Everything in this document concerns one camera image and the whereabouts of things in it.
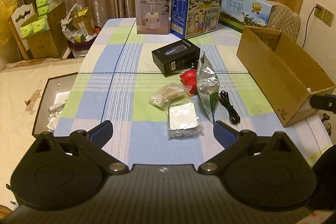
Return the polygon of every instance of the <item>checkered tablecloth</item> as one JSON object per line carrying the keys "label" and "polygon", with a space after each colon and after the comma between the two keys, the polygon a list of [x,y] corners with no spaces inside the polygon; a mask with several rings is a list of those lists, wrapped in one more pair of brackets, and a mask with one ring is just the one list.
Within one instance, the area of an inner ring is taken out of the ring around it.
{"label": "checkered tablecloth", "polygon": [[[236,57],[241,34],[222,25],[218,30],[190,40],[205,51],[231,103],[241,117],[240,131],[250,129],[259,136],[285,131],[310,164],[331,146],[320,119],[311,116],[283,128],[278,117]],[[104,120],[113,123],[112,139],[103,150],[128,164],[194,164],[223,150],[215,140],[213,125],[198,96],[194,96],[204,127],[196,139],[168,140],[167,116],[149,105],[159,88],[179,83],[179,75],[165,78],[153,63],[152,50],[179,40],[169,35],[137,34],[134,18],[111,19],[101,30],[86,56],[69,95],[55,136],[77,129],[89,130]],[[217,120],[228,124],[227,111],[218,105]]]}

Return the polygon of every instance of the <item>light blue milk box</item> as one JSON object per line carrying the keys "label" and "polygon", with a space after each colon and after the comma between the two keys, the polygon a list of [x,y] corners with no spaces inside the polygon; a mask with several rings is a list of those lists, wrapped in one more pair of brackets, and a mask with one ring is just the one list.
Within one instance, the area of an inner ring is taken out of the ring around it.
{"label": "light blue milk box", "polygon": [[223,0],[219,22],[239,32],[245,25],[267,28],[275,8],[266,0]]}
{"label": "light blue milk box", "polygon": [[171,33],[183,39],[217,30],[221,4],[222,0],[172,0]]}

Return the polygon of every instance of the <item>wall socket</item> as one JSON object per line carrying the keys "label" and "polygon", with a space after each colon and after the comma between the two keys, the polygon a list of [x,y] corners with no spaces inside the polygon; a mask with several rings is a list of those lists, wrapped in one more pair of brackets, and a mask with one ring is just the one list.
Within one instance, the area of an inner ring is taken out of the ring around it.
{"label": "wall socket", "polygon": [[322,17],[322,21],[325,24],[327,24],[329,27],[331,27],[331,25],[333,24],[333,21],[334,21],[334,17],[335,17],[335,15],[331,11],[325,9],[323,17]]}
{"label": "wall socket", "polygon": [[322,20],[325,9],[324,9],[324,7],[322,5],[320,5],[318,3],[316,3],[316,7],[321,8],[321,10],[315,8],[314,16],[316,16],[318,19]]}

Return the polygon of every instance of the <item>foil pouch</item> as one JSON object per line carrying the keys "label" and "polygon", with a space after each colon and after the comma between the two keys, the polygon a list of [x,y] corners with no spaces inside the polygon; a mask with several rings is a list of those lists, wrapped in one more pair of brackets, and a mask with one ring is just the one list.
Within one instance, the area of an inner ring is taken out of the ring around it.
{"label": "foil pouch", "polygon": [[196,73],[197,91],[209,120],[215,122],[215,108],[218,100],[219,80],[205,53],[199,59]]}

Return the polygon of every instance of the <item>black product box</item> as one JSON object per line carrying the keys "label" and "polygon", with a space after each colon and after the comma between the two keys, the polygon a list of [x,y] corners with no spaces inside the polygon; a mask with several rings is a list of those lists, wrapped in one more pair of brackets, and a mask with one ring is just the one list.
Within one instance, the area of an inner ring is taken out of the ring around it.
{"label": "black product box", "polygon": [[200,48],[187,39],[182,39],[152,51],[153,61],[164,76],[175,71],[197,67]]}

